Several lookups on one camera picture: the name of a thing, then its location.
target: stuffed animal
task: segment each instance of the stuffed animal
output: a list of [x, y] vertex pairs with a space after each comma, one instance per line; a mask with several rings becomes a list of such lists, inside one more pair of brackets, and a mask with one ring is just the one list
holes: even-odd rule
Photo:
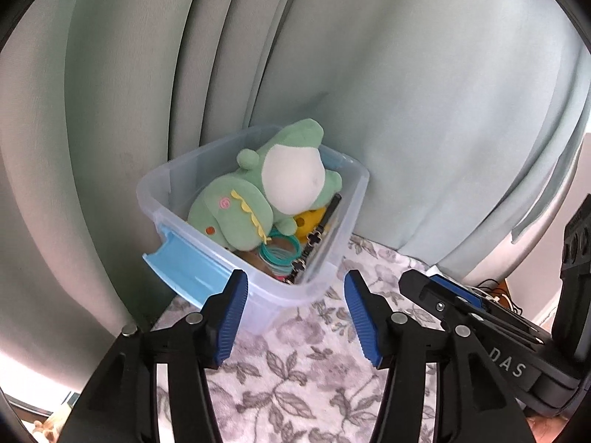
[[318, 226], [324, 213], [326, 213], [326, 207], [319, 208], [318, 210], [304, 211], [294, 217], [295, 224], [297, 225], [295, 237], [300, 243], [305, 244], [308, 241], [308, 235]]
[[326, 170], [318, 146], [322, 127], [312, 119], [286, 126], [257, 151], [243, 149], [236, 172], [220, 176], [199, 194], [188, 223], [234, 251], [266, 243], [271, 227], [293, 235], [293, 217], [324, 207], [342, 188]]

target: metal rivet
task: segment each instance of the metal rivet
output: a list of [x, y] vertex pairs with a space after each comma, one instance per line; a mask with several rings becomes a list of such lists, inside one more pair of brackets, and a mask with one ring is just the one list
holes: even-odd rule
[[409, 320], [408, 316], [400, 312], [392, 313], [390, 319], [397, 325], [404, 325]]
[[121, 330], [121, 334], [124, 337], [131, 337], [131, 336], [135, 335], [137, 332], [138, 332], [138, 327], [134, 323], [126, 324]]
[[457, 325], [456, 333], [458, 336], [462, 338], [468, 338], [470, 336], [470, 328], [465, 327], [464, 325]]
[[189, 323], [190, 325], [196, 325], [197, 323], [200, 323], [200, 322], [203, 321], [203, 315], [201, 313], [198, 313], [198, 312], [189, 313], [185, 317], [185, 321], [187, 323]]

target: curtain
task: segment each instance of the curtain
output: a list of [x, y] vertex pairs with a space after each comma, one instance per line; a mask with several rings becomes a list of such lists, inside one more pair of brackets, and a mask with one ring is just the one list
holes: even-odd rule
[[135, 198], [170, 157], [316, 118], [356, 231], [467, 275], [556, 200], [590, 57], [554, 0], [36, 0], [0, 52], [0, 345], [80, 389], [169, 290]]
[[167, 160], [191, 1], [36, 0], [0, 52], [0, 348], [75, 390], [170, 301], [135, 186]]
[[317, 119], [326, 144], [370, 170], [360, 235], [462, 279], [566, 178], [591, 59], [554, 0], [293, 0], [268, 58], [258, 25], [276, 6], [240, 2], [203, 140]]

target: floral blanket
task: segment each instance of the floral blanket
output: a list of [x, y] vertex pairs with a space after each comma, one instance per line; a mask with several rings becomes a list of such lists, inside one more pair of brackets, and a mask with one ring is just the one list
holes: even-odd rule
[[[333, 285], [323, 299], [293, 308], [262, 336], [238, 332], [232, 355], [218, 371], [208, 370], [209, 391], [226, 443], [365, 443], [369, 441], [387, 370], [366, 360], [343, 297], [343, 278], [361, 271], [373, 292], [418, 322], [438, 321], [398, 292], [408, 269], [419, 261], [351, 237]], [[155, 329], [173, 325], [195, 311], [176, 297]], [[433, 439], [435, 368], [427, 367], [421, 442]], [[166, 366], [158, 368], [158, 415], [162, 443], [173, 442]]]

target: plastic storage bin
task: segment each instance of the plastic storage bin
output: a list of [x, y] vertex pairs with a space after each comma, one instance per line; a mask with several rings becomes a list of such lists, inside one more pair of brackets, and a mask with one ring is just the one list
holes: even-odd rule
[[212, 180], [238, 168], [243, 148], [258, 149], [281, 127], [255, 126], [176, 158], [144, 176], [137, 186], [142, 211], [156, 225], [163, 245], [145, 260], [179, 295], [196, 305], [223, 289], [232, 271], [248, 275], [248, 299], [240, 328], [254, 334], [268, 330], [288, 307], [307, 305], [330, 286], [351, 236], [369, 173], [347, 155], [320, 147], [324, 166], [343, 178], [343, 197], [331, 227], [300, 276], [299, 285], [286, 285], [214, 243], [184, 221], [199, 192]]

